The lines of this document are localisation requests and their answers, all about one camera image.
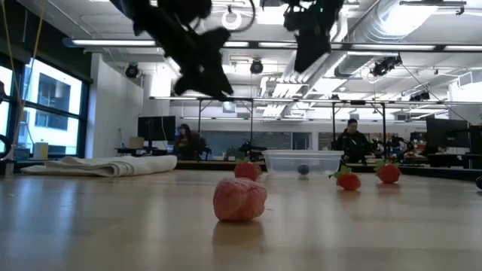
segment folded cloth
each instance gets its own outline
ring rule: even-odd
[[[112,157],[81,159],[64,157],[61,161],[48,161],[43,166],[30,166],[22,172],[38,175],[86,175],[121,177],[168,172],[175,168],[175,156]]]

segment wooden table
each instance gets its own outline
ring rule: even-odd
[[[224,224],[212,192],[231,174],[0,181],[0,269],[480,269],[482,194],[470,182],[366,174],[344,192],[332,179],[265,176],[265,213]]]

